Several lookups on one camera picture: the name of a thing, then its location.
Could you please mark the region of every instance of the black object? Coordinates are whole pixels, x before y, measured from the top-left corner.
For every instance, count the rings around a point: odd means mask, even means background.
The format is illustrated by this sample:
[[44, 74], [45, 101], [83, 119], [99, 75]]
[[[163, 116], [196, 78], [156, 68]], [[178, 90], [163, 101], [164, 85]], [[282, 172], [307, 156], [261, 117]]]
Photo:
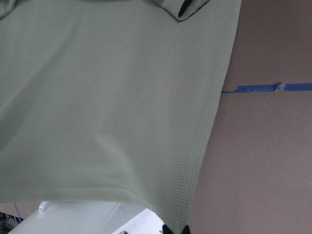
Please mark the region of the black object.
[[0, 234], [9, 233], [22, 221], [22, 218], [0, 212]]
[[[162, 226], [162, 234], [173, 234], [173, 232], [165, 224]], [[189, 225], [185, 226], [181, 234], [191, 234]]]

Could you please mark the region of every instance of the blue painter's tape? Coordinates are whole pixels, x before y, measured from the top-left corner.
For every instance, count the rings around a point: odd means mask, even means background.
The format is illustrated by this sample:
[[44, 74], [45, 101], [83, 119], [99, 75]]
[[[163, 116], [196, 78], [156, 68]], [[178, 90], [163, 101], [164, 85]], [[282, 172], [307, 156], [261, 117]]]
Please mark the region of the blue painter's tape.
[[14, 207], [15, 207], [16, 213], [18, 213], [18, 217], [21, 218], [20, 211], [19, 211], [18, 206], [15, 202], [14, 202]]
[[274, 92], [276, 90], [280, 90], [282, 83], [276, 84], [263, 84], [263, 85], [245, 85], [238, 86], [234, 91], [222, 91], [223, 94], [230, 93], [252, 93], [252, 92]]
[[285, 84], [284, 91], [312, 91], [312, 83]]

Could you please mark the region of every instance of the white object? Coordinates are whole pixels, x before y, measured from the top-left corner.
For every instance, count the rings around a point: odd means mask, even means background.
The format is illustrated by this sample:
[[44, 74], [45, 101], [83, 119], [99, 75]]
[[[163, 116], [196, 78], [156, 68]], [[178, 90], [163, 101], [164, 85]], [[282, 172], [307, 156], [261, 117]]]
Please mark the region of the white object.
[[116, 202], [50, 202], [26, 218], [12, 234], [159, 233], [158, 216], [143, 207]]

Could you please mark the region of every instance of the fabric fold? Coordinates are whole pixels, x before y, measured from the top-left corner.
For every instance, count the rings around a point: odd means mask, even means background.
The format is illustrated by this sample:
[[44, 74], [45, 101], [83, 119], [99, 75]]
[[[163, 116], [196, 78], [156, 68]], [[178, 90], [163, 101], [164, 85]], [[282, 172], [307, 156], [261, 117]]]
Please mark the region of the fabric fold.
[[178, 21], [183, 21], [196, 13], [208, 0], [154, 0]]
[[0, 0], [0, 19], [13, 11], [15, 3], [16, 0]]

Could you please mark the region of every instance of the brown wall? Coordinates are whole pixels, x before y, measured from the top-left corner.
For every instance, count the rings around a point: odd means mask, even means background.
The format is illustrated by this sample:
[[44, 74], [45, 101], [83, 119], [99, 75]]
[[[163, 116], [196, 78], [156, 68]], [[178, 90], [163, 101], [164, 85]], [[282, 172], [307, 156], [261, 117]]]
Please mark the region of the brown wall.
[[[223, 90], [312, 82], [312, 1], [244, 0]], [[192, 234], [312, 233], [312, 91], [222, 94]]]

